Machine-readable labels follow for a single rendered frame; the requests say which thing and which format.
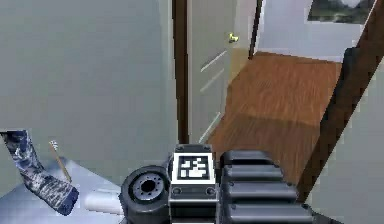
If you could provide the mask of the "framed dark wall picture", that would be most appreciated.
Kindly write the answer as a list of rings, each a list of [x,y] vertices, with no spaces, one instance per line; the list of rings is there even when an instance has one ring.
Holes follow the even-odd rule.
[[[313,0],[309,21],[364,24],[375,0]]]

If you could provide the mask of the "blue patterned sock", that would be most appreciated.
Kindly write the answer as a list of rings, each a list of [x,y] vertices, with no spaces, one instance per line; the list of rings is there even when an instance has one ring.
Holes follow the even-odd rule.
[[[68,216],[79,196],[70,183],[51,175],[39,161],[27,130],[0,131],[26,188],[54,211]]]

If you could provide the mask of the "grey panelled room door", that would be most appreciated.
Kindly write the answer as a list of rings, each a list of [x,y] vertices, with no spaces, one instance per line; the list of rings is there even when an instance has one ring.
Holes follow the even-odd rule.
[[[236,0],[188,0],[188,127],[204,143],[225,113]]]

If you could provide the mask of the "wooden stick with patterned tip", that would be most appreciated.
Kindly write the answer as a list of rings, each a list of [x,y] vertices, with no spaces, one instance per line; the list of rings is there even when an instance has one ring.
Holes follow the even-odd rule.
[[[57,161],[57,163],[58,163],[60,169],[62,170],[62,172],[63,172],[63,174],[64,174],[66,180],[67,180],[69,183],[71,183],[71,182],[72,182],[72,178],[71,178],[71,176],[69,175],[68,170],[66,169],[66,167],[65,167],[65,165],[64,165],[64,163],[63,163],[63,161],[61,160],[61,158],[60,158],[60,156],[59,156],[59,154],[58,154],[58,143],[57,143],[55,140],[51,140],[51,141],[49,142],[49,147],[50,147],[50,150],[51,150],[52,154],[54,155],[55,160]]]

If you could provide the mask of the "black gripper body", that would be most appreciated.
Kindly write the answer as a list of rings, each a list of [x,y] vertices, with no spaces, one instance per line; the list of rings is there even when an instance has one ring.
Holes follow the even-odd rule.
[[[149,165],[126,177],[119,200],[127,224],[169,224],[166,169]]]

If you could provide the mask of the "white paper roll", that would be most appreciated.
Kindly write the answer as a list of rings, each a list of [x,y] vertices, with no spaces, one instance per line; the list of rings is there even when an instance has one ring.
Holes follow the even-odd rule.
[[[113,191],[92,191],[84,200],[84,206],[89,211],[123,215],[119,194]]]

